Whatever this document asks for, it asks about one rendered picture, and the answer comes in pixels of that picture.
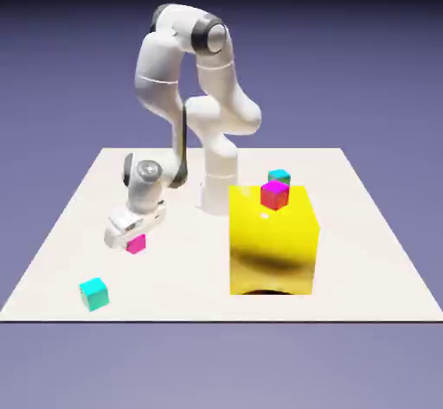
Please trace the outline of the small pink cube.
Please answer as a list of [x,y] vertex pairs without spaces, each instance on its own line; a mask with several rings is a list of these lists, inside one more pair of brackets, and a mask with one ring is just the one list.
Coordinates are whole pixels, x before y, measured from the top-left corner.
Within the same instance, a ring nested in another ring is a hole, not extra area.
[[131,254],[136,254],[141,252],[146,247],[146,236],[145,234],[140,234],[132,240],[128,241],[126,244],[126,251]]

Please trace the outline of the large yellow box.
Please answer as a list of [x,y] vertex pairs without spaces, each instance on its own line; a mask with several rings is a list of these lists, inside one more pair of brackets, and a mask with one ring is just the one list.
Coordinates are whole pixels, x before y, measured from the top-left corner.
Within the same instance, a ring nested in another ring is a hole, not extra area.
[[320,226],[307,190],[288,188],[288,203],[260,202],[261,186],[229,188],[230,293],[310,295]]

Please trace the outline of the small teal cube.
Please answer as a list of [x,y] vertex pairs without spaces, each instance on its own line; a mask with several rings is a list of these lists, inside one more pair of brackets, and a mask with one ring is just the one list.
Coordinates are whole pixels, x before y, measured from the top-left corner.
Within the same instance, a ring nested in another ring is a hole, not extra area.
[[291,185],[291,175],[284,169],[273,169],[268,171],[268,181],[283,182]]

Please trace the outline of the small cyan cube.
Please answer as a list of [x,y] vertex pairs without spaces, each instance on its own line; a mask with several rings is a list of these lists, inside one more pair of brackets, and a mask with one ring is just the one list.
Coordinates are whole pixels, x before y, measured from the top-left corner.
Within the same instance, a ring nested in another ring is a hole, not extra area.
[[109,293],[101,278],[92,278],[80,284],[80,296],[89,311],[109,304]]

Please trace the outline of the small magenta red cube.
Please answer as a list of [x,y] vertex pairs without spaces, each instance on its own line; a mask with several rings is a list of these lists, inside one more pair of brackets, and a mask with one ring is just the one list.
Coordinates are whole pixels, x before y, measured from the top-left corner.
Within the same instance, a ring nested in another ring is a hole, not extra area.
[[289,200],[290,186],[278,180],[271,180],[260,187],[260,204],[272,210],[279,210]]

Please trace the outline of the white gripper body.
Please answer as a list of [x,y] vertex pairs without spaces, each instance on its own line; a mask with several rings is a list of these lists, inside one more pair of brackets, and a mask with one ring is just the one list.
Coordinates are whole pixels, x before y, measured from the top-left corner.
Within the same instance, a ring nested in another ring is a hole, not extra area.
[[107,217],[104,241],[110,248],[125,248],[134,238],[160,225],[165,215],[165,200],[159,201],[148,214],[136,214],[126,205],[115,208]]

